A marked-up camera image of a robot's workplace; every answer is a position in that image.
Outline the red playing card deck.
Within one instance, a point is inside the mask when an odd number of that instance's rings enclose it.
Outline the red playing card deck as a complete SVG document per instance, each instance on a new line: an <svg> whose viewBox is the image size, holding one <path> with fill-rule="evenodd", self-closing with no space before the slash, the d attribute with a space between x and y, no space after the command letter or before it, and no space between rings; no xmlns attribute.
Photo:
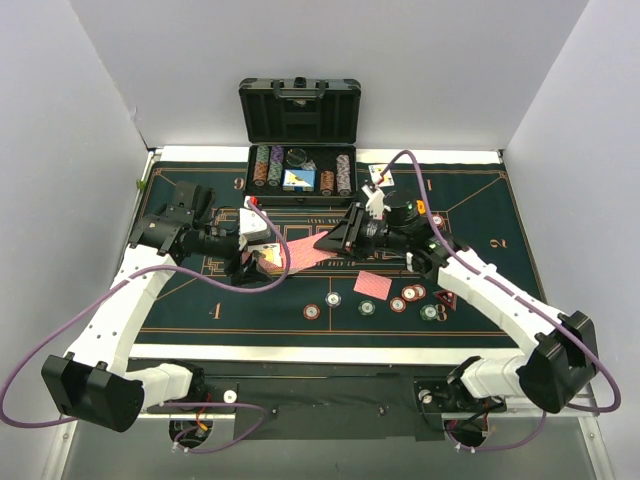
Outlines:
<svg viewBox="0 0 640 480"><path fill-rule="evenodd" d="M312 268L328 259L336 257L335 253L320 250L315 243L325 236L325 232L308 236L287 243L290 254L289 274ZM265 243L247 247L243 260L256 259L258 266L270 275L280 275L284 271L286 254L280 243Z"/></svg>

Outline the red card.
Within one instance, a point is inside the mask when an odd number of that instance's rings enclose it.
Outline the red card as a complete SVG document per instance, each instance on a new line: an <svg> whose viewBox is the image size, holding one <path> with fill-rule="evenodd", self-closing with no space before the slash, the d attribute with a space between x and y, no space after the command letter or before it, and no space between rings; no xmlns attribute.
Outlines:
<svg viewBox="0 0 640 480"><path fill-rule="evenodd" d="M392 280L368 271L360 271L353 291L378 300L386 300L391 290Z"/></svg>

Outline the green poker chip stack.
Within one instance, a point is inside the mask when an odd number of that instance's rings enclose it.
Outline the green poker chip stack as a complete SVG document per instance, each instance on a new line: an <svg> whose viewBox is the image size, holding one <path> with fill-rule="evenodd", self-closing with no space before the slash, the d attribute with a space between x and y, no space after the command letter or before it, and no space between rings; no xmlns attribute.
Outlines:
<svg viewBox="0 0 640 480"><path fill-rule="evenodd" d="M362 316L373 315L376 310L375 304L370 300L361 301L358 305L358 312Z"/></svg>

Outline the red poker chip stack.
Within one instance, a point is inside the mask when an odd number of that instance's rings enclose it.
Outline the red poker chip stack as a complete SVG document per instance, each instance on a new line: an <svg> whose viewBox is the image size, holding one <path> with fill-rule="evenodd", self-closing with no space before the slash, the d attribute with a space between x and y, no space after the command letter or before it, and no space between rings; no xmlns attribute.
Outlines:
<svg viewBox="0 0 640 480"><path fill-rule="evenodd" d="M320 315L321 315L321 309L316 304L307 304L303 308L303 316L307 320L311 320L311 321L316 320L320 317Z"/></svg>

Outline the blue poker chip stack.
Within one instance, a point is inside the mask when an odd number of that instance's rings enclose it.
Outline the blue poker chip stack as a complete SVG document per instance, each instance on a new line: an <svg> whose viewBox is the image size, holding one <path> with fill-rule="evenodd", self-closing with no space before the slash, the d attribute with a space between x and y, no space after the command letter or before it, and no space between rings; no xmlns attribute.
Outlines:
<svg viewBox="0 0 640 480"><path fill-rule="evenodd" d="M325 301L329 307L335 308L341 304L342 298L337 292L329 292L325 297Z"/></svg>

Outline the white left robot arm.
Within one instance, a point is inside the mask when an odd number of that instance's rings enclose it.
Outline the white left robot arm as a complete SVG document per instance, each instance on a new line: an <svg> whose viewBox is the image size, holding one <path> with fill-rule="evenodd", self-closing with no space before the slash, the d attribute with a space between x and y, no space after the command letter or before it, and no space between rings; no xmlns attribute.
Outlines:
<svg viewBox="0 0 640 480"><path fill-rule="evenodd" d="M230 278L227 290L246 292L268 274L247 252L249 242L272 233L256 200L246 198L231 230L211 218L213 189L181 181L172 200L141 217L128 239L112 293L64 355L49 356L41 375L58 411L116 432L138 415L172 401L192 412L206 399L202 368L179 360L129 371L135 340L161 290L192 255L221 259Z"/></svg>

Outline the red triangular dealer button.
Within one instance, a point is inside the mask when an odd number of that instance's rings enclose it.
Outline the red triangular dealer button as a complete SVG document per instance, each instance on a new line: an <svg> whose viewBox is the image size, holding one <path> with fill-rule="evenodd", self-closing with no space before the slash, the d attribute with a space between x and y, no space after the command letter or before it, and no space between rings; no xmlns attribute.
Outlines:
<svg viewBox="0 0 640 480"><path fill-rule="evenodd" d="M457 307L457 295L448 290L438 290L434 296L447 308L455 311Z"/></svg>

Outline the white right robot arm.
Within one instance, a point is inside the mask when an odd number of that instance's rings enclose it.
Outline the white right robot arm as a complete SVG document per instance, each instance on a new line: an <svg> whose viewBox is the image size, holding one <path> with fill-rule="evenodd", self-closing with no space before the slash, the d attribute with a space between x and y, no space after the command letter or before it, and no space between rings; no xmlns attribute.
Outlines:
<svg viewBox="0 0 640 480"><path fill-rule="evenodd" d="M471 356L457 366L447 378L449 402L468 409L490 397L521 397L547 413L569 407L598 372L592 320L581 312L567 315L507 281L442 231L427 207L377 187L364 192L367 201L352 203L315 248L358 260L376 252L401 257L409 272L466 302L519 349L511 357Z"/></svg>

